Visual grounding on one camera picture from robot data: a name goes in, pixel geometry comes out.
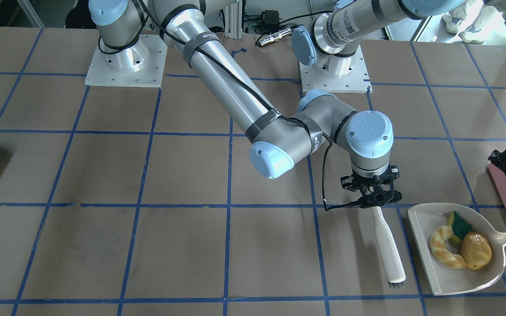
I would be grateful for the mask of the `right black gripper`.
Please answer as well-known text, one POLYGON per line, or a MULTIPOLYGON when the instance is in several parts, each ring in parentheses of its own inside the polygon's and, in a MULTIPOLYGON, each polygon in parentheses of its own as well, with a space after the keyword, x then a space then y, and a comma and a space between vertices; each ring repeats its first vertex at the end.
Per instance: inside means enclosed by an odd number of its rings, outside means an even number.
POLYGON ((399 168, 396 165, 390 165, 380 176, 374 175, 367 178, 353 173, 351 176, 340 178, 343 189, 352 192, 359 191, 361 194, 358 200, 349 202, 343 207, 371 208, 399 202, 402 199, 402 193, 394 187, 394 180, 399 177, 399 168))

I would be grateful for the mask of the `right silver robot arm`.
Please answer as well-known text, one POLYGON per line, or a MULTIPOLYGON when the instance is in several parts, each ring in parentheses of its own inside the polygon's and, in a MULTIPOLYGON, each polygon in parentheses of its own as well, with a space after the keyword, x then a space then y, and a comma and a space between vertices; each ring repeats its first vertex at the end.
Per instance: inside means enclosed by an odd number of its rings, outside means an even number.
POLYGON ((278 178, 323 144, 336 144, 349 153, 353 170, 341 178, 343 188, 361 193, 346 208, 381 207, 401 200, 394 187, 399 170, 390 165, 394 141, 390 119, 378 111, 357 111, 322 90, 307 92, 296 114, 283 116, 204 24, 206 14, 229 4, 228 0, 91 0, 88 7, 112 52, 130 46, 151 21, 243 130, 252 144, 249 158, 263 176, 278 178))

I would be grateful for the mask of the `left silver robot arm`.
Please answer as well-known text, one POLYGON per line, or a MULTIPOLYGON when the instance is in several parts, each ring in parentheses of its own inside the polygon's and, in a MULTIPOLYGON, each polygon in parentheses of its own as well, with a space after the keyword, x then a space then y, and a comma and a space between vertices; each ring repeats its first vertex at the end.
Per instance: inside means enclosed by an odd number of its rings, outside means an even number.
MULTIPOLYGON (((460 0, 357 0, 322 14, 304 28, 293 30, 292 44, 297 60, 313 65, 319 55, 349 57, 365 35, 404 18, 420 20, 446 13, 458 7, 460 0)), ((496 8, 506 25, 506 0, 486 0, 486 6, 496 8)))

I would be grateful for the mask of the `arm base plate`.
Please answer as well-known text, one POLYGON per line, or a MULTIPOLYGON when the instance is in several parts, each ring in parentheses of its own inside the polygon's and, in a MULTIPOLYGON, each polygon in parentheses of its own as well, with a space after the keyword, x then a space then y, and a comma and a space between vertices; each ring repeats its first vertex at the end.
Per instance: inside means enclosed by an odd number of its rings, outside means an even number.
POLYGON ((158 35, 139 36, 138 42, 121 52, 100 40, 86 75, 87 86, 151 87, 162 86, 167 45, 158 35))
POLYGON ((329 93, 372 93, 373 88, 360 46, 349 57, 325 55, 315 51, 311 55, 315 63, 304 65, 298 62, 302 90, 322 90, 329 93))

